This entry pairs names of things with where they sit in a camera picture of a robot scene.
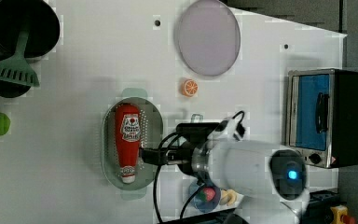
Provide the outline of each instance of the spatula handle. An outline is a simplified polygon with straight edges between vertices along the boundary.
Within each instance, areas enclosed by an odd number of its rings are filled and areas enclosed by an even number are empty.
[[[23,20],[19,37],[17,39],[17,45],[16,45],[16,55],[24,56],[25,49],[27,48],[28,43],[28,36],[30,34],[30,28],[29,28],[29,17],[25,17]]]

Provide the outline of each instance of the red object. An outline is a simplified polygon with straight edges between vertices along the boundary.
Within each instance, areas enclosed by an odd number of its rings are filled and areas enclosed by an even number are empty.
[[[116,148],[121,178],[124,183],[135,181],[135,166],[138,160],[141,127],[139,125],[139,109],[130,104],[120,105],[115,117]]]
[[[350,217],[347,215],[343,215],[341,217],[341,221],[344,222],[345,224],[356,224],[356,219],[354,219],[354,217]]]
[[[208,203],[214,198],[214,195],[216,195],[214,189],[207,187],[200,192],[200,199]]]

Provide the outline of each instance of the orange fruit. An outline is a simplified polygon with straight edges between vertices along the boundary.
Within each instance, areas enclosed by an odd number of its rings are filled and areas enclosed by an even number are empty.
[[[182,94],[188,97],[191,97],[196,94],[199,89],[199,85],[197,85],[196,81],[193,79],[187,79],[182,86]]]

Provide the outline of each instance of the blue light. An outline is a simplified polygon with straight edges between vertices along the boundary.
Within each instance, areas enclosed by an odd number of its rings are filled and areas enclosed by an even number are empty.
[[[296,171],[289,171],[288,173],[290,179],[297,179],[297,172]]]

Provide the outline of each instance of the ketchup label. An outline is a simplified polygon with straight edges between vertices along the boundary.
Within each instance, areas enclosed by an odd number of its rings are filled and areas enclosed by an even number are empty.
[[[139,127],[138,115],[124,115],[120,132],[123,134],[123,140],[127,142],[139,141],[141,138],[141,128]]]
[[[121,175],[134,175],[135,167],[133,166],[124,166],[121,168]]]

